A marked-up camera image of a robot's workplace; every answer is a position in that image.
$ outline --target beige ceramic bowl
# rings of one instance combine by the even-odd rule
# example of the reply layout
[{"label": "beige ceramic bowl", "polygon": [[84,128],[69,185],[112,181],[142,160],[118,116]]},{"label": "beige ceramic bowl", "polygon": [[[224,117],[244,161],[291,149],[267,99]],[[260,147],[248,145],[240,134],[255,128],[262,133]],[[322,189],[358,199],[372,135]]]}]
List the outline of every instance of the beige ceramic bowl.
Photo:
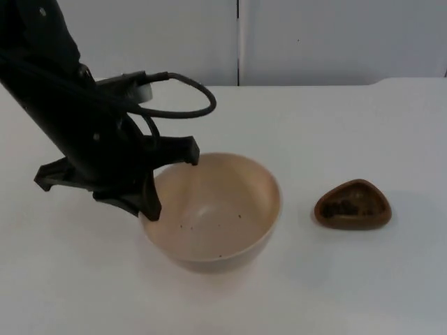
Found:
[{"label": "beige ceramic bowl", "polygon": [[204,154],[198,166],[177,164],[155,185],[163,209],[149,239],[166,255],[196,271],[226,270],[253,259],[270,236],[281,197],[274,177],[234,154]]}]

